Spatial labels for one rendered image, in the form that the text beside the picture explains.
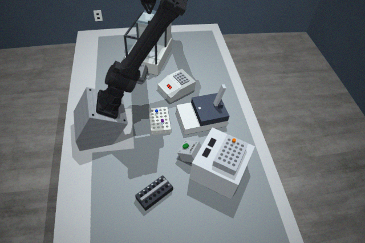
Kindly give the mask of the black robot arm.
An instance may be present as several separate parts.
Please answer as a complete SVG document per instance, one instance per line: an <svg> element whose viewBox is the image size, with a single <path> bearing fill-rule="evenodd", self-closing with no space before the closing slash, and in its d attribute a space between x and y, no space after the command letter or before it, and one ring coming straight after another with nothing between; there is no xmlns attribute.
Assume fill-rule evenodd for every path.
<svg viewBox="0 0 365 243"><path fill-rule="evenodd" d="M110 66L105 84L99 90L96 112L116 119L124 92L131 93L140 78L139 67L160 39L167 27L186 11L187 0L161 0L159 7L128 56ZM138 70L137 70L138 69ZM116 89L117 88L117 89ZM103 91L103 92L102 92Z"/></svg>

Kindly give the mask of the white block with round holes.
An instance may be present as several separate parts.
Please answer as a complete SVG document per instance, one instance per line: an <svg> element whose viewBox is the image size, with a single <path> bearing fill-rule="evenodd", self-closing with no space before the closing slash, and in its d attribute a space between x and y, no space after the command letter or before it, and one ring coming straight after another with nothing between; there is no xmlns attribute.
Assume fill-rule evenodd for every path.
<svg viewBox="0 0 365 243"><path fill-rule="evenodd" d="M166 76L159 84L159 91L171 103L195 90L196 81L183 69Z"/></svg>

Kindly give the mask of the grey bench mat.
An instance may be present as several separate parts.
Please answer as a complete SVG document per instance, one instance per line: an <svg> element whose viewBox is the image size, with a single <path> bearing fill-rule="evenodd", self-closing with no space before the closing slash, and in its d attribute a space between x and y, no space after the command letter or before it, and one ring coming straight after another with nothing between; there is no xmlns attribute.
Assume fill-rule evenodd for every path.
<svg viewBox="0 0 365 243"><path fill-rule="evenodd" d="M124 92L134 149L92 153L90 243L290 243L213 31L171 38L159 74ZM157 84L180 69L196 81L195 90L170 103ZM211 130L185 135L176 105L218 93L222 84L230 117L215 129L255 146L232 199L189 179L192 166L176 159L184 140L202 146ZM151 135L149 108L158 107L168 107L171 133ZM173 191L145 211L135 195L162 175Z"/></svg>

